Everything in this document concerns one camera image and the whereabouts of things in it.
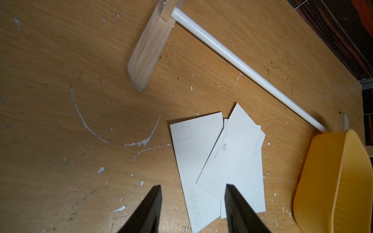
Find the white postcard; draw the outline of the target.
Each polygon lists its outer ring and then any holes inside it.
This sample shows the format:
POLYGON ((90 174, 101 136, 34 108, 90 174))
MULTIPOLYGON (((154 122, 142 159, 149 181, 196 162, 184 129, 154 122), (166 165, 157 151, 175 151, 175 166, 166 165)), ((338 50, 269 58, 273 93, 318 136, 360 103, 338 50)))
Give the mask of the white postcard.
POLYGON ((220 217, 220 201, 196 182, 223 129, 223 116, 201 116, 170 129, 191 230, 197 233, 220 217))
MULTIPOLYGON (((255 213, 265 212, 262 210, 262 205, 265 202, 264 191, 261 192, 260 196, 252 196, 252 199, 248 202, 250 206, 254 209, 255 213)), ((227 218, 225 202, 220 202, 220 218, 227 218)))
POLYGON ((236 104, 198 180, 197 185, 224 201, 227 184, 244 199, 264 191, 262 146, 266 135, 243 108, 236 104))

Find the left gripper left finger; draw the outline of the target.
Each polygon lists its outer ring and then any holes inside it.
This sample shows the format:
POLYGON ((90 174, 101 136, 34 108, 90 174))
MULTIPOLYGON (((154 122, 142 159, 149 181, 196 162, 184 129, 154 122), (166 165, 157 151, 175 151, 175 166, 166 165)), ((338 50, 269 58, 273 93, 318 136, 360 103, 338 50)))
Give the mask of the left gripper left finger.
POLYGON ((161 185, 155 185, 118 233, 158 233, 161 206, 161 185))

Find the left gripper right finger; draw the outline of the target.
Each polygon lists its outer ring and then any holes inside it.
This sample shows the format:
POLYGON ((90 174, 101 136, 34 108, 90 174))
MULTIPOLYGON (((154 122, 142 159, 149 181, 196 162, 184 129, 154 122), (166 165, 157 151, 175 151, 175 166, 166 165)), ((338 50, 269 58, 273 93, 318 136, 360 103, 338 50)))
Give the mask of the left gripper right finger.
POLYGON ((233 184, 226 185, 224 201, 230 233, 271 232, 233 184))

